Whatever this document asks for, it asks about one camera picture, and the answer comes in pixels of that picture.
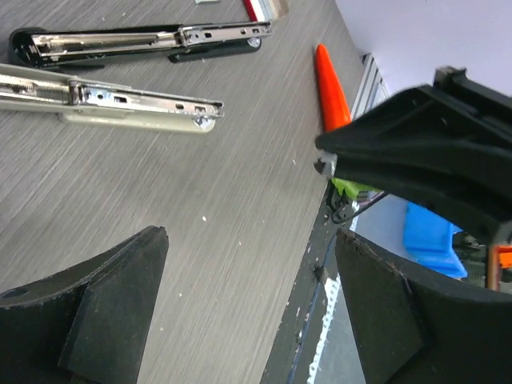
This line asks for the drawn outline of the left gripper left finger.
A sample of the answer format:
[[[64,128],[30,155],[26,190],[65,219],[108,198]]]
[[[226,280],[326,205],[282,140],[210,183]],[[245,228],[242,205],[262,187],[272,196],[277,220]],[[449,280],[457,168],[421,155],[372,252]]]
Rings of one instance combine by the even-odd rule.
[[[166,261],[165,228],[1,294],[3,383],[136,383]]]

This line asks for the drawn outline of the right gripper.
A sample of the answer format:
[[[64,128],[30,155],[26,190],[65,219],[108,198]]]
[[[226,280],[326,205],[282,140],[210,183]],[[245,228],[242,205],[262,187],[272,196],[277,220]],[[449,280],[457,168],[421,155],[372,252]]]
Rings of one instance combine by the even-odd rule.
[[[424,206],[485,244],[511,238],[511,96],[439,67],[316,147],[335,176]]]

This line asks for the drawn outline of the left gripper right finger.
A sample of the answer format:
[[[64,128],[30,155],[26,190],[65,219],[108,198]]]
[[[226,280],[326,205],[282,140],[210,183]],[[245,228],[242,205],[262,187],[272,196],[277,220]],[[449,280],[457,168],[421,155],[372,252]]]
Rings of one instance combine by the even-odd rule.
[[[509,383],[511,296],[340,229],[335,255],[368,383]]]

